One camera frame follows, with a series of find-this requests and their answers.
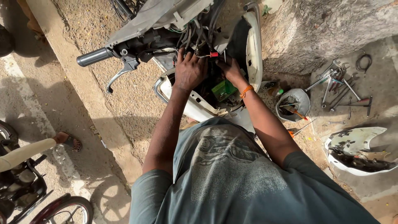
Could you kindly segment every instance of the hand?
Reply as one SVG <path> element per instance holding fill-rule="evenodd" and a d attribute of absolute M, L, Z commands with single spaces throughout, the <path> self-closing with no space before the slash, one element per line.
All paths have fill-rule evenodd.
<path fill-rule="evenodd" d="M 243 88 L 248 87 L 249 82 L 243 77 L 240 72 L 240 67 L 235 58 L 227 57 L 227 63 L 217 60 L 216 64 L 222 69 L 223 77 L 227 78 L 234 87 L 238 88 L 239 91 Z"/>
<path fill-rule="evenodd" d="M 184 48 L 178 51 L 175 87 L 191 93 L 204 80 L 206 73 L 207 58 L 198 58 L 191 52 L 184 58 Z"/>

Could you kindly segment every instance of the brake lever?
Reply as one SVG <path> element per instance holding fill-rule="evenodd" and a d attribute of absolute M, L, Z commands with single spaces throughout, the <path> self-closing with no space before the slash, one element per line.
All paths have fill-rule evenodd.
<path fill-rule="evenodd" d="M 106 92 L 109 94 L 113 93 L 111 85 L 116 79 L 118 79 L 124 73 L 134 71 L 135 69 L 137 69 L 138 65 L 140 65 L 140 61 L 136 57 L 130 57 L 125 55 L 121 59 L 124 64 L 124 68 L 121 69 L 118 73 L 116 73 L 115 76 L 113 76 L 113 78 L 109 81 L 108 85 L 106 86 Z"/>

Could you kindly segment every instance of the gray t-shirt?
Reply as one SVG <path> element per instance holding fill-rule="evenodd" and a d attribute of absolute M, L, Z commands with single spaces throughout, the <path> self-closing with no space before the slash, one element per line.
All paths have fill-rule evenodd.
<path fill-rule="evenodd" d="M 130 224 L 378 223 L 303 152 L 270 161 L 222 118 L 180 132 L 173 177 L 151 170 L 132 187 Z"/>

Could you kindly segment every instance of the concrete curb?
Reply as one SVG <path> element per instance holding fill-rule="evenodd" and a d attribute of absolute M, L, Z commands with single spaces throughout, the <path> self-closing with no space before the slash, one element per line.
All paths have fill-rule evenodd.
<path fill-rule="evenodd" d="M 65 20 L 51 0 L 27 0 L 27 3 L 107 148 L 112 151 L 128 184 L 132 185 L 142 174 L 141 164 L 132 155 L 133 145 L 109 109 L 109 102 L 94 74 L 89 68 L 80 67 L 76 63 L 76 57 L 81 55 L 81 52 L 74 43 L 71 43 L 75 40 L 67 40 L 63 35 L 67 30 Z"/>

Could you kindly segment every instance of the tree bark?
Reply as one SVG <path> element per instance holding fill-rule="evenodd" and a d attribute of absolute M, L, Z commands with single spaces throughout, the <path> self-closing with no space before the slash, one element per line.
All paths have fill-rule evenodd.
<path fill-rule="evenodd" d="M 398 34 L 398 0 L 285 0 L 262 24 L 264 70 L 304 75 Z"/>

